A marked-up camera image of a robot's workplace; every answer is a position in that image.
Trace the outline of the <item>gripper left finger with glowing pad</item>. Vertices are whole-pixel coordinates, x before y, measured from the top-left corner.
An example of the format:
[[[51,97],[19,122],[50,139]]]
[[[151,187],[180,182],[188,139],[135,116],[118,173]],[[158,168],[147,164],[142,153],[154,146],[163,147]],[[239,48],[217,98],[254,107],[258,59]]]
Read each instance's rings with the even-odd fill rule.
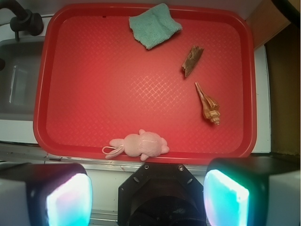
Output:
[[[2,226],[88,226],[92,182],[78,163],[1,162]]]

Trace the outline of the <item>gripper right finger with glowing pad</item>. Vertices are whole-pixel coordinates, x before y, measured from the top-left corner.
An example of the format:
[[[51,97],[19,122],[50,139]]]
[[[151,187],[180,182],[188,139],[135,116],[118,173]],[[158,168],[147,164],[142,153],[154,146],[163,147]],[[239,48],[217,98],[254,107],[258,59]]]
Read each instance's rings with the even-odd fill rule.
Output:
[[[299,226],[300,164],[277,157],[216,158],[204,179],[212,226]]]

